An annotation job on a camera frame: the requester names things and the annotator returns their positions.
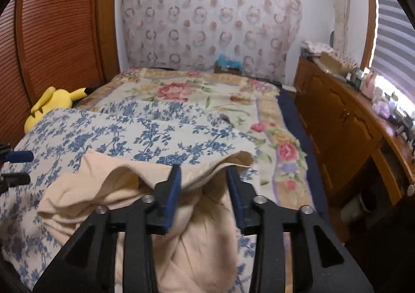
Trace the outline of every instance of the dark blue bed sheet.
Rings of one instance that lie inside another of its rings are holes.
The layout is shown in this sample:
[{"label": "dark blue bed sheet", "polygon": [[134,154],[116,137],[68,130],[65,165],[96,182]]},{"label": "dark blue bed sheet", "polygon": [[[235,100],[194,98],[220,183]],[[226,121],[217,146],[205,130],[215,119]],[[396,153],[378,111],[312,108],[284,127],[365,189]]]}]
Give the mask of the dark blue bed sheet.
[{"label": "dark blue bed sheet", "polygon": [[306,131],[302,127],[300,116],[294,101],[291,99],[288,92],[280,89],[281,93],[277,97],[279,107],[284,117],[284,122],[287,129],[294,135],[301,145],[301,149],[307,154],[306,162],[308,165],[307,182],[310,188],[311,196],[316,211],[320,217],[329,225],[329,213],[327,197],[324,192],[324,185],[321,179],[320,170],[318,169],[317,160],[313,152],[313,145],[310,138],[307,136]]}]

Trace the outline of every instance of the zebra blind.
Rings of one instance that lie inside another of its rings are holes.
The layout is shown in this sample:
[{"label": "zebra blind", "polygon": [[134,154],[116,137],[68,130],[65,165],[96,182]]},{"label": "zebra blind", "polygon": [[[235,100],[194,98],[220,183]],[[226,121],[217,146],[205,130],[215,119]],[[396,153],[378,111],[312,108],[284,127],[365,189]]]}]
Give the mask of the zebra blind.
[{"label": "zebra blind", "polygon": [[378,0],[371,68],[415,102],[415,30],[397,0]]}]

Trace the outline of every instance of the beige cloth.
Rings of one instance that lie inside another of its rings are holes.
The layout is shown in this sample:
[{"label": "beige cloth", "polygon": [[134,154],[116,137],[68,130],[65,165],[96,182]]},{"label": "beige cloth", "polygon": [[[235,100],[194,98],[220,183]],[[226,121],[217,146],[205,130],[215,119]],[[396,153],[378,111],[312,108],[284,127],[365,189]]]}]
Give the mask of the beige cloth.
[{"label": "beige cloth", "polygon": [[[243,172],[254,163],[248,152],[221,160],[182,165],[182,194],[168,235],[153,236],[153,256],[161,292],[223,293],[237,273],[237,236],[227,191],[225,167]],[[171,167],[125,161],[87,151],[79,170],[59,177],[46,190],[38,214],[61,244],[97,205],[110,209],[130,205],[165,181]],[[116,283],[122,282],[119,238]]]}]

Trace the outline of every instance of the pikachu plush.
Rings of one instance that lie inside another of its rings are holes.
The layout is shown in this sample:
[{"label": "pikachu plush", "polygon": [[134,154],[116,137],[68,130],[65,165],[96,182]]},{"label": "pikachu plush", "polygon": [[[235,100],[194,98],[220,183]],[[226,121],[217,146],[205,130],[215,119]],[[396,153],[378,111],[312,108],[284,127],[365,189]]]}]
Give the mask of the pikachu plush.
[{"label": "pikachu plush", "polygon": [[52,109],[71,108],[74,101],[86,97],[94,90],[96,89],[83,88],[69,93],[64,89],[57,90],[54,87],[49,87],[32,107],[30,116],[24,124],[24,133],[27,134]]}]

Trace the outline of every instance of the floral bedspread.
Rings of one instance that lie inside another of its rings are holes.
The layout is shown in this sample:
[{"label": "floral bedspread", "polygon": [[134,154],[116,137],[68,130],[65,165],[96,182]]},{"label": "floral bedspread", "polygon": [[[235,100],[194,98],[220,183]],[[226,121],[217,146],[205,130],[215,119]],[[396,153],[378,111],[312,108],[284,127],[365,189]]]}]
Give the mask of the floral bedspread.
[{"label": "floral bedspread", "polygon": [[245,133],[256,146],[261,194],[281,206],[298,209],[312,205],[306,155],[285,127],[275,98],[278,94],[272,84],[231,74],[144,68],[119,74],[77,107],[137,116],[142,105],[137,107],[136,102],[194,105],[199,113],[204,112],[200,119],[219,117]]},{"label": "floral bedspread", "polygon": [[[0,240],[3,256],[14,265],[29,288],[33,288],[61,248],[37,216],[39,201],[57,177],[79,168],[80,159],[88,149],[164,165],[198,164],[239,150],[255,154],[251,139],[228,125],[191,124],[193,115],[203,115],[196,107],[182,103],[157,107],[152,103],[144,108],[145,118],[56,109],[47,113],[16,146],[16,150],[32,150],[34,161],[19,165],[6,163],[1,171],[28,172],[32,181],[0,196]],[[150,119],[161,114],[167,121]],[[258,191],[257,165],[246,171],[242,179]],[[252,268],[255,237],[241,237],[238,248],[241,271],[234,291],[242,292],[246,289],[243,285],[249,284],[242,277],[242,269]]]}]

